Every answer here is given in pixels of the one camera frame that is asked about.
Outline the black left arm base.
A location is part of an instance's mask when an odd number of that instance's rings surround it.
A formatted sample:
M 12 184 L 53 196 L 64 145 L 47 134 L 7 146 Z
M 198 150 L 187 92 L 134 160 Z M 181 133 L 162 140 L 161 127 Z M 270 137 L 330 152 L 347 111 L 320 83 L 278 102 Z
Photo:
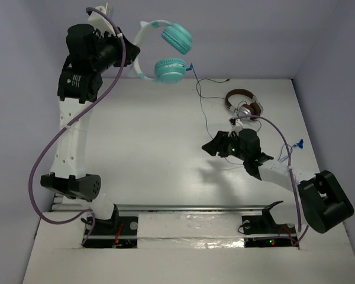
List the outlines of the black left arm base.
M 80 219 L 85 224 L 82 246 L 90 249 L 136 249 L 137 248 L 137 215 L 120 215 L 114 206 L 112 216 L 108 220 L 96 219 L 92 227 L 92 217 Z

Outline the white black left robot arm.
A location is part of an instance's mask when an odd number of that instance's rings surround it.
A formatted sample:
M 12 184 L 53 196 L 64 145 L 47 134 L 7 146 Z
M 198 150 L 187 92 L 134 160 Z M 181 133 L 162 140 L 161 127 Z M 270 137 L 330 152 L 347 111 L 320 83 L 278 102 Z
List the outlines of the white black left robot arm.
M 106 233 L 120 226 L 115 205 L 101 192 L 101 177 L 87 173 L 85 150 L 93 107 L 100 101 L 102 73 L 111 66 L 123 70 L 140 49 L 119 28 L 103 31 L 90 24 L 77 24 L 67 31 L 69 51 L 59 77 L 57 96 L 60 132 L 50 172 L 41 186 L 91 209 Z

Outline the teal white cat-ear headphones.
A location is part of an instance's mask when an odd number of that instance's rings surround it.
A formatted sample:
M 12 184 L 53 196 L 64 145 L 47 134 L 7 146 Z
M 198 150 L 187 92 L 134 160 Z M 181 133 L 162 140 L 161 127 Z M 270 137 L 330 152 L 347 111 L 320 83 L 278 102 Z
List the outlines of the teal white cat-ear headphones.
M 187 70 L 182 56 L 192 49 L 193 36 L 182 25 L 167 20 L 142 21 L 133 44 L 140 49 L 128 75 L 150 82 L 175 84 Z

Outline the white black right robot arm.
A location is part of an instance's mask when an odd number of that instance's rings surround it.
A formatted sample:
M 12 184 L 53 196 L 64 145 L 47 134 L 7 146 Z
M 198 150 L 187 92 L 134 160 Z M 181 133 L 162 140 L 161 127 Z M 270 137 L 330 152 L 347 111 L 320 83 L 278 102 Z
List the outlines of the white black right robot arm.
M 262 152 L 254 130 L 219 131 L 202 150 L 210 156 L 236 157 L 250 176 L 292 191 L 307 225 L 318 233 L 326 233 L 354 215 L 354 208 L 333 173 L 305 172 L 276 162 Z

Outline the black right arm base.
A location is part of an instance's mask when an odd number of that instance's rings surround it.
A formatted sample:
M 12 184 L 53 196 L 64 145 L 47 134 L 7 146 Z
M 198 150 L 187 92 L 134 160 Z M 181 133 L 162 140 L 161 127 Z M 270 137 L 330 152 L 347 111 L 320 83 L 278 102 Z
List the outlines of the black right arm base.
M 260 215 L 246 215 L 237 231 L 245 236 L 246 248 L 297 247 L 298 237 L 295 227 L 277 224 L 270 210 L 283 201 L 276 201 L 261 211 Z

